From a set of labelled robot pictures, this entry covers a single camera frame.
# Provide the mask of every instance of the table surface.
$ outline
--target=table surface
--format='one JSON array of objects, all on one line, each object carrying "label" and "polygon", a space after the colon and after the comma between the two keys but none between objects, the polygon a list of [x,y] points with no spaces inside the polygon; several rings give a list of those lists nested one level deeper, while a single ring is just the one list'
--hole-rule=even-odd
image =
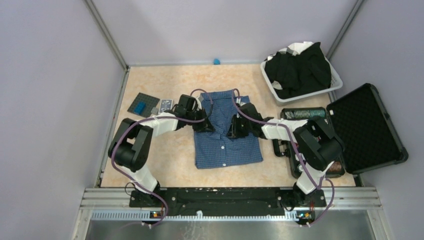
[{"label": "table surface", "polygon": [[[181,65],[131,67],[120,106],[115,131],[124,118],[141,117],[127,112],[138,93],[178,102],[181,94],[193,89],[208,92],[238,88],[249,96],[262,117],[280,117],[283,108],[325,107],[327,94],[310,97],[292,104],[277,106],[259,64]],[[286,157],[276,157],[271,140],[259,139],[263,161],[246,165],[197,169],[193,129],[186,126],[153,139],[147,160],[152,175],[162,187],[291,187],[296,182]],[[108,159],[102,187],[123,187],[129,180],[114,170]],[[351,174],[333,179],[335,186],[354,186]]]}]

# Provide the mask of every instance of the laundry basket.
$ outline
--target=laundry basket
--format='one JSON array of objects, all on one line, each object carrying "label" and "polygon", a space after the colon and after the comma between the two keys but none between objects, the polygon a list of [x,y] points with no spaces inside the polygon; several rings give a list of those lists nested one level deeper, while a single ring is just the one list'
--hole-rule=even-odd
[{"label": "laundry basket", "polygon": [[262,70],[263,78],[265,79],[265,82],[268,85],[269,90],[271,91],[272,95],[274,95],[275,102],[277,103],[277,105],[278,106],[283,106],[283,105],[286,105],[286,104],[291,104],[293,101],[297,101],[297,100],[309,98],[309,97],[312,97],[312,96],[315,96],[315,95],[318,95],[318,94],[329,93],[331,91],[334,91],[334,90],[337,90],[337,89],[341,88],[343,86],[343,82],[340,79],[339,74],[337,74],[336,70],[331,65],[331,63],[328,61],[328,59],[325,58],[325,60],[330,65],[330,69],[331,69],[331,85],[330,85],[330,87],[327,88],[327,89],[324,89],[324,90],[314,91],[314,92],[311,92],[311,93],[308,93],[308,94],[304,94],[304,95],[300,95],[300,96],[295,96],[295,97],[291,97],[291,98],[286,98],[286,99],[281,99],[277,95],[276,90],[271,85],[270,79],[268,78],[268,75],[265,72],[265,64],[267,63],[267,61],[262,62],[260,64],[260,69]]}]

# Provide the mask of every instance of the clothes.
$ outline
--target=clothes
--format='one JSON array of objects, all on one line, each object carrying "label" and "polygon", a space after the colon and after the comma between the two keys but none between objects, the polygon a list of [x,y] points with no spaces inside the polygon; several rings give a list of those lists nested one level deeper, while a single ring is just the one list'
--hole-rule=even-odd
[{"label": "clothes", "polygon": [[265,72],[281,99],[305,95],[331,86],[331,68],[316,42],[301,53],[283,48],[266,62]]},{"label": "clothes", "polygon": [[[209,117],[215,128],[214,132],[195,132],[195,165],[198,169],[212,169],[262,162],[259,140],[251,133],[247,137],[229,139],[231,119],[237,114],[231,96],[232,90],[210,92],[213,100],[213,111]],[[202,107],[208,113],[211,103],[208,96],[202,93]],[[248,96],[242,96],[243,103],[249,102]]]}]

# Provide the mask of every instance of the gray baseplate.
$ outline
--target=gray baseplate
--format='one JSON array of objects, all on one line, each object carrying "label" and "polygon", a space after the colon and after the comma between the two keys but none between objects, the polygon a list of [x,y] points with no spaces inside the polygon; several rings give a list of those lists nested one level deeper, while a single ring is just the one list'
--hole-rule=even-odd
[{"label": "gray baseplate", "polygon": [[[137,105],[140,102],[145,103],[146,106],[144,107],[144,110],[141,114],[137,114],[137,113],[134,112],[134,110],[136,109]],[[159,98],[140,92],[137,95],[137,97],[135,97],[134,101],[131,103],[131,106],[129,106],[127,111],[129,113],[139,115],[139,116],[144,117],[144,118],[148,118],[152,114],[152,109],[154,107],[156,107],[156,105],[158,105],[158,103],[159,103]]]}]

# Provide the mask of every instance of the open toolbox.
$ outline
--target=open toolbox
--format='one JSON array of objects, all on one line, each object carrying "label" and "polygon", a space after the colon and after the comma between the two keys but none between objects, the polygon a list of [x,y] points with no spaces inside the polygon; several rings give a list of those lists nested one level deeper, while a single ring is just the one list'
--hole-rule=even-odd
[{"label": "open toolbox", "polygon": [[[345,144],[345,151],[335,160],[334,167],[327,171],[327,177],[340,177],[345,171],[360,174],[408,159],[408,152],[396,133],[377,88],[372,84],[360,86],[326,109],[284,108],[281,111],[281,118],[287,120],[313,116],[325,118]],[[300,177],[302,168],[291,144],[281,140],[272,140],[272,144],[276,156],[289,158],[293,177]]]}]

